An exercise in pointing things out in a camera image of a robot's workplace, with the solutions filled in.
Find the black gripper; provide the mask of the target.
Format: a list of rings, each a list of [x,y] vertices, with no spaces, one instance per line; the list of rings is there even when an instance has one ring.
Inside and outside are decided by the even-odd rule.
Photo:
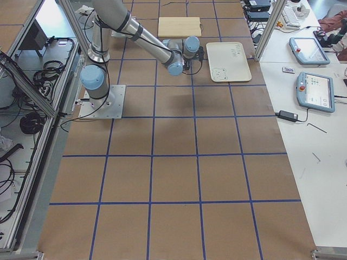
[[[189,59],[189,58],[184,58],[183,69],[184,69],[184,70],[190,70],[190,67],[191,67],[191,59]]]

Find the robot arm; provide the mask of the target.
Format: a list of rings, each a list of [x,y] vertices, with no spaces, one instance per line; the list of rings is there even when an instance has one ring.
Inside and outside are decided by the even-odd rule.
[[[110,106],[115,99],[111,94],[107,71],[107,63],[110,59],[109,43],[114,31],[125,35],[146,50],[173,76],[188,70],[191,60],[203,58],[203,47],[196,36],[160,41],[131,16],[122,1],[93,1],[92,3],[94,7],[93,37],[87,52],[90,63],[81,71],[80,79],[94,111]]]

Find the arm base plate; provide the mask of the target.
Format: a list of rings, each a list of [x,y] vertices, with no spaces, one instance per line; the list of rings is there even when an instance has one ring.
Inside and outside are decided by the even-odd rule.
[[[123,115],[126,86],[124,84],[112,84],[107,98],[95,100],[84,92],[79,117],[87,119],[121,119]]]

